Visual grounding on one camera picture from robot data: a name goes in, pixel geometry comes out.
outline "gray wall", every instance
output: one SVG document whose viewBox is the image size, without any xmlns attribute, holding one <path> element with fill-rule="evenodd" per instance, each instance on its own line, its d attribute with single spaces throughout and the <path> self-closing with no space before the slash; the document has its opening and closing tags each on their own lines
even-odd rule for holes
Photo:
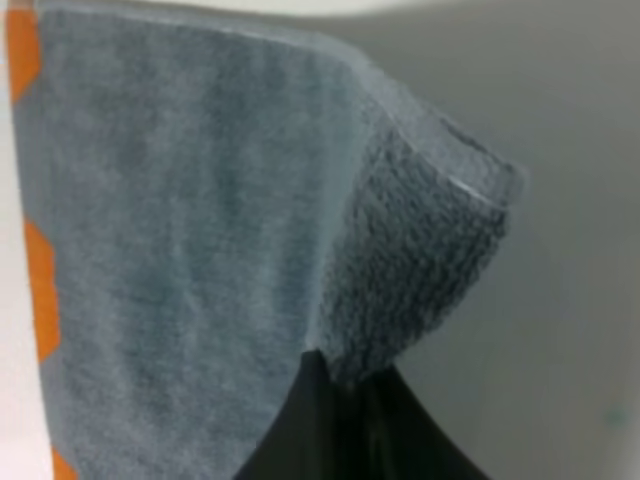
<svg viewBox="0 0 640 480">
<path fill-rule="evenodd" d="M 287 20 L 352 41 L 530 171 L 514 233 L 401 362 L 495 480 L 640 478 L 640 2 Z"/>
</svg>

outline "orange stripe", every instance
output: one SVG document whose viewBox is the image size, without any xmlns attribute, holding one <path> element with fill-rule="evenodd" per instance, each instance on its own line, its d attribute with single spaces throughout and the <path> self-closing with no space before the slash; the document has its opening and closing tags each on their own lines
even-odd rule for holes
<svg viewBox="0 0 640 480">
<path fill-rule="evenodd" d="M 53 480 L 76 480 L 78 475 L 73 468 L 53 449 Z"/>
<path fill-rule="evenodd" d="M 38 76 L 42 65 L 35 11 L 12 2 L 7 10 L 7 53 L 11 101 L 17 102 Z"/>
<path fill-rule="evenodd" d="M 38 360 L 43 362 L 60 345 L 54 253 L 51 244 L 38 227 L 27 220 L 24 228 Z"/>
</svg>

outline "terry cloth texture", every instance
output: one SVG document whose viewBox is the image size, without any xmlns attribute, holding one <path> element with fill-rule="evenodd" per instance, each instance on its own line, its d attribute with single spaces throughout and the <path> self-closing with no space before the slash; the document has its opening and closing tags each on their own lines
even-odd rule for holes
<svg viewBox="0 0 640 480">
<path fill-rule="evenodd" d="M 14 108 L 55 261 L 41 368 L 88 480 L 230 479 L 300 354 L 341 382 L 438 326 L 506 231 L 517 172 L 329 38 L 46 0 Z"/>
</svg>

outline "white surface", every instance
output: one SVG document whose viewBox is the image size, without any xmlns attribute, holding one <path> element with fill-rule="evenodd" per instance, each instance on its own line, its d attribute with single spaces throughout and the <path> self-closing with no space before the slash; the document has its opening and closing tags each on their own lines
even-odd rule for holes
<svg viewBox="0 0 640 480">
<path fill-rule="evenodd" d="M 436 419 L 495 480 L 640 478 L 640 3 L 466 0 L 290 23 L 359 44 L 531 171 L 494 265 L 402 361 Z M 0 389 L 0 479 L 39 480 L 48 452 L 5 111 L 0 385 L 14 388 Z"/>
</svg>

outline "gray towel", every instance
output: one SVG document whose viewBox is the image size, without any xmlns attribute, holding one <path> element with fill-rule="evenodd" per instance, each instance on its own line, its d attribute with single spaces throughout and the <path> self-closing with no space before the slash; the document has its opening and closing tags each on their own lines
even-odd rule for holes
<svg viewBox="0 0 640 480">
<path fill-rule="evenodd" d="M 42 365 L 86 480 L 230 479 L 300 354 L 339 382 L 437 327 L 506 232 L 509 164 L 329 38 L 46 0 L 14 108 L 55 252 Z"/>
</svg>

